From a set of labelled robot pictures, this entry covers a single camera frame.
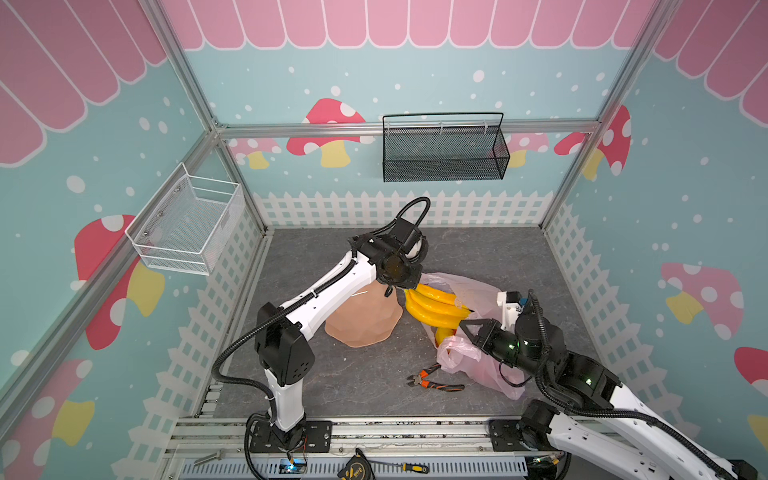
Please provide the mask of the yellow lemon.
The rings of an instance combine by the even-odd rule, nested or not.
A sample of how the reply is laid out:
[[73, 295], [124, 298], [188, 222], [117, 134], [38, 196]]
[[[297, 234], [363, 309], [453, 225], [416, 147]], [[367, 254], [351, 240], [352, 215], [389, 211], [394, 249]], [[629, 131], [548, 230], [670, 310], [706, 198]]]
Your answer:
[[438, 327], [435, 332], [435, 345], [439, 347], [447, 338], [454, 336], [456, 330], [452, 328]]

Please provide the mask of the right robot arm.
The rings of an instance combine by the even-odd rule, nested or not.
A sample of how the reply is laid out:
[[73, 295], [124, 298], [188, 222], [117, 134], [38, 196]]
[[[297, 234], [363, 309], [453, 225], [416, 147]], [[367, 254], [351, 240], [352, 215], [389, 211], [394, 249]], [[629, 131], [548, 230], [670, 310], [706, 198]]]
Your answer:
[[755, 479], [744, 460], [711, 453], [656, 414], [617, 375], [566, 347], [534, 293], [500, 295], [510, 330], [491, 318], [459, 327], [483, 354], [528, 375], [542, 394], [511, 425], [490, 423], [497, 451], [518, 445], [580, 457], [622, 479]]

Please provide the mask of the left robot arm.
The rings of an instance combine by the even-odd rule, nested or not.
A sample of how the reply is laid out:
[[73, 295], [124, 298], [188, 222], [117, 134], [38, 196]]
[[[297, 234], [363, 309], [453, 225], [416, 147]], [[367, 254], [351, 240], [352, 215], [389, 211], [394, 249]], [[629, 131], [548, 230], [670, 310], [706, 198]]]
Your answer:
[[[266, 395], [268, 432], [280, 449], [292, 451], [305, 441], [303, 378], [315, 362], [309, 341], [332, 313], [370, 283], [384, 285], [385, 297], [397, 289], [416, 288], [428, 252], [428, 241], [419, 226], [430, 206], [428, 197], [417, 197], [385, 226], [349, 238], [349, 250], [327, 274], [281, 306], [267, 304], [267, 317], [213, 362], [216, 381], [252, 387]], [[222, 372], [225, 361], [249, 341], [254, 342], [265, 384]]]

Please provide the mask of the yellow banana bunch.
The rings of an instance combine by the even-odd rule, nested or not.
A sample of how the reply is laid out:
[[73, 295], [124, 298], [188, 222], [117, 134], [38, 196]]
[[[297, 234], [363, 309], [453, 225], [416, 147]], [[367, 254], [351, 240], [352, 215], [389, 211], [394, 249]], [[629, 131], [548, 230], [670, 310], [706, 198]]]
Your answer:
[[453, 293], [444, 292], [425, 284], [405, 291], [406, 310], [421, 323], [456, 330], [472, 311], [460, 305]]

